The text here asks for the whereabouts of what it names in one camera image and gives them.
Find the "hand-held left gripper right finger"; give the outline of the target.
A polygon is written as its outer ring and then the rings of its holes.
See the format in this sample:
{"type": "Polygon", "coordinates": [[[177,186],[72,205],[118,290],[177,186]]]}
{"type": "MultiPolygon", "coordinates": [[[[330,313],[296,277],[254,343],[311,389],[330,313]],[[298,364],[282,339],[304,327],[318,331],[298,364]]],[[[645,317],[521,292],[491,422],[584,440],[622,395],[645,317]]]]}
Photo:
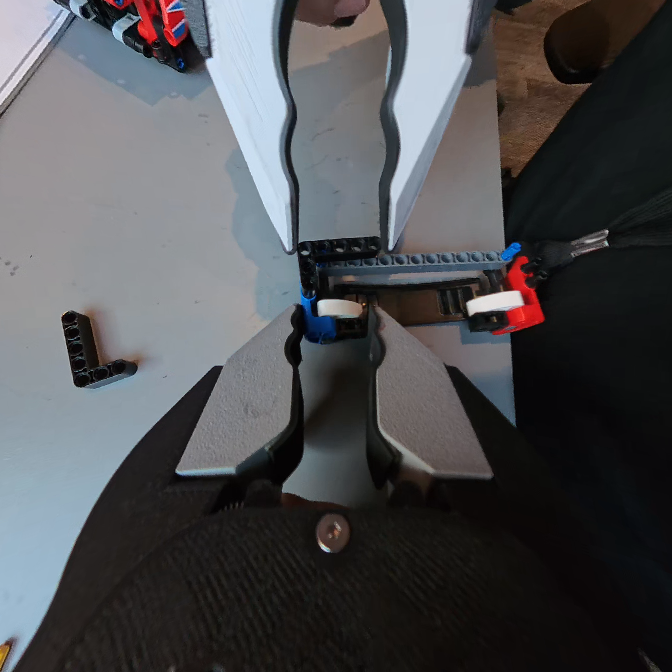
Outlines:
{"type": "Polygon", "coordinates": [[[377,489],[422,480],[490,481],[492,468],[448,368],[381,307],[367,312],[372,373],[367,464],[377,489]]]}

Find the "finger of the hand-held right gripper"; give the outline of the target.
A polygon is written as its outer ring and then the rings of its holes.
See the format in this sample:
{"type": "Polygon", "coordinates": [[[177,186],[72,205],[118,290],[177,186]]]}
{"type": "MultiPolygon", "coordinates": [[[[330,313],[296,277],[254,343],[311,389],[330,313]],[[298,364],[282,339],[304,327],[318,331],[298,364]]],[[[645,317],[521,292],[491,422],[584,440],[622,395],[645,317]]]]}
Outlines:
{"type": "Polygon", "coordinates": [[[380,106],[380,238],[397,244],[471,65],[472,1],[381,1],[390,54],[380,106]]]}
{"type": "Polygon", "coordinates": [[[206,1],[208,72],[284,251],[298,245],[288,51],[297,1],[206,1]]]}

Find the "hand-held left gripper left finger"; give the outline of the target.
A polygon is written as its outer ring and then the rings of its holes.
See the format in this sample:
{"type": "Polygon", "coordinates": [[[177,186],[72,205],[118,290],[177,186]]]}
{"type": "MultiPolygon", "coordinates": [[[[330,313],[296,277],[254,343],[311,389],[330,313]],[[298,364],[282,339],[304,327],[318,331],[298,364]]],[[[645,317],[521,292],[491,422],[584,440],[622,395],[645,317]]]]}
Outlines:
{"type": "Polygon", "coordinates": [[[282,485],[304,452],[299,367],[304,311],[292,305],[223,365],[175,469],[282,485]]]}

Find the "grey beam brick assembly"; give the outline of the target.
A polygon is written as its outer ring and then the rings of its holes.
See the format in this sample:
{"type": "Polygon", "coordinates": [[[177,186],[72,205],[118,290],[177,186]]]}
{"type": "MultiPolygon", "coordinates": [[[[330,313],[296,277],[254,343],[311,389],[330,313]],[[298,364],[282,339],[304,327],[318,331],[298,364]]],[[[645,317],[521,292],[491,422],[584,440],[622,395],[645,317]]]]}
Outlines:
{"type": "Polygon", "coordinates": [[[325,288],[300,298],[307,341],[359,339],[368,309],[381,307],[404,327],[466,323],[471,333],[505,335],[542,324],[545,316],[533,258],[521,243],[503,251],[385,253],[331,264],[325,288]]]}

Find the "black L-shaped beam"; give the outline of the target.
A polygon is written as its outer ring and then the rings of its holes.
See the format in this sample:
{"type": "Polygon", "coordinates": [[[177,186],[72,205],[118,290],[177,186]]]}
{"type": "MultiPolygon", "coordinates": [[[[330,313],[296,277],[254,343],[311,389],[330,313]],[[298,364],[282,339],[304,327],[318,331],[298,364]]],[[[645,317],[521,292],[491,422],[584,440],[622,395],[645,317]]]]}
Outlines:
{"type": "Polygon", "coordinates": [[[72,382],[78,389],[98,389],[137,373],[138,365],[126,359],[99,360],[91,321],[87,315],[66,311],[61,316],[72,382]]]}
{"type": "Polygon", "coordinates": [[[382,254],[379,237],[354,237],[307,240],[298,244],[297,261],[300,297],[313,300],[325,288],[327,269],[331,264],[343,266],[348,261],[374,259],[382,254]]]}

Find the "grey desk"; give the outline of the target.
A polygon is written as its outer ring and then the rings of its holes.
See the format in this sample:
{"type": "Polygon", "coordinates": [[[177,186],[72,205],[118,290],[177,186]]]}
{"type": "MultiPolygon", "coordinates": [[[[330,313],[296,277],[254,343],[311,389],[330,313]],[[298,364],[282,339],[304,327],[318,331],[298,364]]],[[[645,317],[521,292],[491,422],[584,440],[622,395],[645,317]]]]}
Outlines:
{"type": "MultiPolygon", "coordinates": [[[[388,34],[377,2],[347,29],[295,23],[293,159],[305,239],[378,233],[388,34]]],[[[496,64],[483,39],[399,251],[503,248],[496,64]]],[[[40,625],[72,545],[145,433],[298,301],[207,71],[178,74],[74,19],[1,117],[1,642],[40,625]],[[61,315],[93,322],[133,377],[72,384],[61,315]]],[[[366,349],[306,345],[304,461],[287,485],[378,503],[355,415],[366,349]]]]}

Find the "person's right hand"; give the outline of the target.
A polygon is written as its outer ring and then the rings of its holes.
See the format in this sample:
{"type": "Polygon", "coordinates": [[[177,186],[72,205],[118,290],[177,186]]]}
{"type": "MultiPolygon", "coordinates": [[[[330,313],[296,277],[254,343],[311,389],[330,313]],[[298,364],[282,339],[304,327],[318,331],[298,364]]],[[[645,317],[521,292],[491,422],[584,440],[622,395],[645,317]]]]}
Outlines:
{"type": "Polygon", "coordinates": [[[370,1],[297,1],[294,19],[318,27],[350,26],[370,1]]]}

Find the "red blue white toy car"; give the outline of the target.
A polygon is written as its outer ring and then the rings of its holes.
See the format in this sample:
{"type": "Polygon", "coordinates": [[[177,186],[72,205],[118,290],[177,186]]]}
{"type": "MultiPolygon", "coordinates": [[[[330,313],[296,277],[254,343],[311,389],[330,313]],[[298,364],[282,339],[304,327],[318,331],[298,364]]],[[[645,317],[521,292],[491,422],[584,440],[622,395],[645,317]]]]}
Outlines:
{"type": "Polygon", "coordinates": [[[199,71],[205,58],[189,31],[182,1],[56,1],[145,58],[177,72],[199,71]]]}

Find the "dark round object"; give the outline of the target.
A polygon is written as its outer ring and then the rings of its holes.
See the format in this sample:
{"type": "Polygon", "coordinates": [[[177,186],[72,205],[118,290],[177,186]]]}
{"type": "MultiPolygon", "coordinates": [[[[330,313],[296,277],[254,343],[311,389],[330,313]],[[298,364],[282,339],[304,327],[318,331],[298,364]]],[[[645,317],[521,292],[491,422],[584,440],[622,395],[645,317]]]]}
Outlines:
{"type": "Polygon", "coordinates": [[[544,37],[551,73],[565,85],[592,82],[641,32],[664,1],[587,1],[552,22],[544,37]]]}

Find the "building instruction booklet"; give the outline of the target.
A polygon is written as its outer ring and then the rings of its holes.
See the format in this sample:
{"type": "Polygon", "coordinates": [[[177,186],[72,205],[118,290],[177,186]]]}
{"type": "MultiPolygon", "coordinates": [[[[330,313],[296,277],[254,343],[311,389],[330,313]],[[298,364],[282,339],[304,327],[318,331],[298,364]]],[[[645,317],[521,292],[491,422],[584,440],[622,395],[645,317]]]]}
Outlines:
{"type": "Polygon", "coordinates": [[[40,67],[74,15],[55,1],[1,2],[1,114],[40,67]]]}

